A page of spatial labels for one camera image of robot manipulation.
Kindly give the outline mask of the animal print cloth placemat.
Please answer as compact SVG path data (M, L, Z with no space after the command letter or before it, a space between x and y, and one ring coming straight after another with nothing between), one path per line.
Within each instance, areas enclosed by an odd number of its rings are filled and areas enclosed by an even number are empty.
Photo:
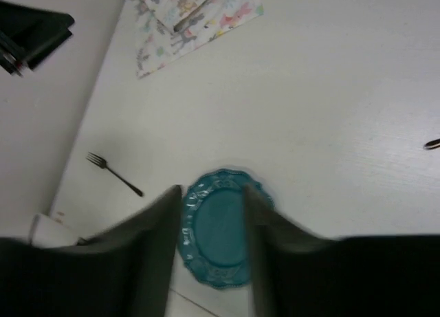
M264 13L261 0L213 0L175 33L178 0L132 0L136 76L144 78Z

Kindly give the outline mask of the patterned paper cup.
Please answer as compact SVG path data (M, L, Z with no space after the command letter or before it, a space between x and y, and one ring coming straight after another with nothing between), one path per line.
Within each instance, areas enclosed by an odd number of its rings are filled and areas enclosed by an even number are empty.
M432 140L424 144L423 148L425 150L433 150L440 147L440 139Z

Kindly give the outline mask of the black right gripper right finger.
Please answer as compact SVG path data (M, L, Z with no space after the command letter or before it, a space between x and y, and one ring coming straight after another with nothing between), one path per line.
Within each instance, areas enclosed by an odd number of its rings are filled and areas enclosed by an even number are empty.
M437 235L327 239L252 186L243 205L256 316L439 315Z

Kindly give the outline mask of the black metal spoon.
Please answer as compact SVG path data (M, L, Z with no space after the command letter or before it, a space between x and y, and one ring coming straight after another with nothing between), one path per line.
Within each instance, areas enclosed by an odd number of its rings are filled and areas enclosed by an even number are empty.
M189 21L199 14L213 0L178 0L178 22L173 26L175 33L181 32Z

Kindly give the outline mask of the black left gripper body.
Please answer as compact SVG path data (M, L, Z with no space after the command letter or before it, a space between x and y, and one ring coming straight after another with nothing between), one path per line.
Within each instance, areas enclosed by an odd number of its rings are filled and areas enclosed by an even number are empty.
M21 75L38 67L72 36L74 18L67 13L1 2L1 67Z

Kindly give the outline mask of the dark metal fork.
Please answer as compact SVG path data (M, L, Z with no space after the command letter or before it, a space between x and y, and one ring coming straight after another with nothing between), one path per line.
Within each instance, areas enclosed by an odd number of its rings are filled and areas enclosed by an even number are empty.
M119 175L117 172L115 172L109 165L105 158L96 155L95 153L88 152L87 154L87 160L91 162L92 164L96 165L98 168L104 169L109 171L111 174L116 176L121 182L123 182L127 187L129 187L137 196L143 197L144 192L141 191L138 187L132 185L132 183L128 182L123 178L121 175Z

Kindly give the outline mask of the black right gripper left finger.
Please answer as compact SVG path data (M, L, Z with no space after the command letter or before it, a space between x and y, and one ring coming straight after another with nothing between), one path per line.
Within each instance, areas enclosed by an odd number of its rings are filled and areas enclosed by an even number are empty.
M1 239L2 316L163 316L182 189L84 243L39 248Z

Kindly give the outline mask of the teal scalloped ceramic plate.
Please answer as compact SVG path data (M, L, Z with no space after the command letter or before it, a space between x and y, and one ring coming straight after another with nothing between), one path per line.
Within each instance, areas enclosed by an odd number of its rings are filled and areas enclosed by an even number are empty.
M221 168L202 175L182 199L177 248L194 278L215 289L243 287L250 282L243 218L243 187L253 186L274 200L248 173Z

